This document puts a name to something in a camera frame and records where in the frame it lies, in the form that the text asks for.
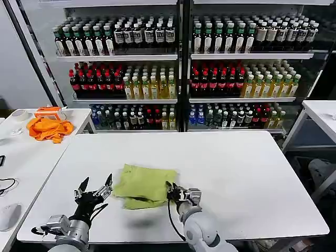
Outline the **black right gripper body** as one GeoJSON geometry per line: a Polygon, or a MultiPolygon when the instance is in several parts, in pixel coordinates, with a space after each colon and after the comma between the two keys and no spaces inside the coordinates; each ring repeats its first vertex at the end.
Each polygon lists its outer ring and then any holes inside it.
{"type": "Polygon", "coordinates": [[[183,207],[190,207],[190,190],[181,186],[173,187],[173,201],[176,205],[176,209],[183,207]]]}

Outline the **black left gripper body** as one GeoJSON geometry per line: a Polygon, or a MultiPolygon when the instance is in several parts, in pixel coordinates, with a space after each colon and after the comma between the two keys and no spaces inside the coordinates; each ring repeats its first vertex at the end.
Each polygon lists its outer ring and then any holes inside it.
{"type": "Polygon", "coordinates": [[[75,213],[69,217],[69,220],[83,221],[91,223],[91,216],[93,215],[94,208],[104,202],[100,195],[95,195],[94,192],[84,192],[81,197],[75,199],[77,208],[75,213]]]}

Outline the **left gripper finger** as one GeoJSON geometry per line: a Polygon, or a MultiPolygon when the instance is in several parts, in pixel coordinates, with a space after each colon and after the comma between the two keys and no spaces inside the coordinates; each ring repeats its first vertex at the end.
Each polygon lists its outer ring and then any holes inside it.
{"type": "Polygon", "coordinates": [[[86,179],[80,183],[78,189],[74,190],[74,198],[76,200],[79,199],[81,195],[85,192],[88,182],[89,182],[89,177],[86,177],[86,179]]]}
{"type": "Polygon", "coordinates": [[[93,196],[104,201],[111,195],[112,190],[112,173],[110,173],[105,184],[101,186],[93,196]]]}

